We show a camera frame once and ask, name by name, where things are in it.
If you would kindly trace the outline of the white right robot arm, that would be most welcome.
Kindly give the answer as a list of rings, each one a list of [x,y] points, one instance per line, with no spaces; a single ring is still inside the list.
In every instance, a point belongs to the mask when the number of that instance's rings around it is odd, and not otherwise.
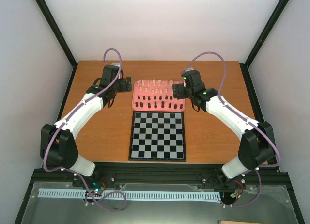
[[[268,122],[258,122],[231,106],[214,88],[206,88],[198,70],[182,71],[183,84],[172,87],[176,99],[190,99],[192,107],[224,123],[240,140],[238,154],[221,168],[222,180],[234,179],[257,169],[276,154],[274,134]]]

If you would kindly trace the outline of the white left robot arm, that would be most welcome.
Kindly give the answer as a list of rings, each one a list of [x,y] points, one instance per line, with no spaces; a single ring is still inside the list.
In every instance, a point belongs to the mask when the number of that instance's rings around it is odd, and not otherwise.
[[[84,176],[89,186],[100,183],[95,164],[79,154],[76,137],[87,122],[104,107],[111,107],[118,93],[132,90],[131,78],[124,77],[120,64],[104,66],[102,76],[87,89],[82,100],[55,124],[41,129],[40,156],[47,172],[68,170]]]

